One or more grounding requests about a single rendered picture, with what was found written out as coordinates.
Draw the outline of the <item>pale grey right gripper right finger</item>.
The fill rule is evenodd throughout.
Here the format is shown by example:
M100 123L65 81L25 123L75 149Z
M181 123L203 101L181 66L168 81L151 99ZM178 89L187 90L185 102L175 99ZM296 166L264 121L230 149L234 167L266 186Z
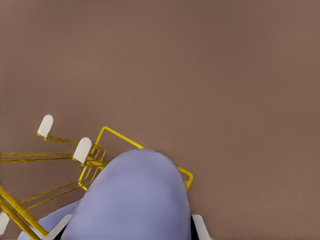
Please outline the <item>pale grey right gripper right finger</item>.
M191 215L191 239L213 240L209 235L203 217L199 214Z

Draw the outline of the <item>lavender plate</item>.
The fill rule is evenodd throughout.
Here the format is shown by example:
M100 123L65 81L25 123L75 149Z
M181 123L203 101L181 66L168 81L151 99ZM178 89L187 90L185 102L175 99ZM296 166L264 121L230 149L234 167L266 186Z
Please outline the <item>lavender plate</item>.
M191 240L183 177L162 153L134 149L115 157L82 199L41 218L48 231L71 215L61 240Z

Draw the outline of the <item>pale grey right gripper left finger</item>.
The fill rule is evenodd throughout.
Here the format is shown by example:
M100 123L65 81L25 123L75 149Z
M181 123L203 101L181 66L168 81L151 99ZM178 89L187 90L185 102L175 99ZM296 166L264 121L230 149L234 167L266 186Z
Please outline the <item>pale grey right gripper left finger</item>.
M58 224L45 236L42 240L59 240L66 228L67 224L69 223L72 215L67 214L65 215Z

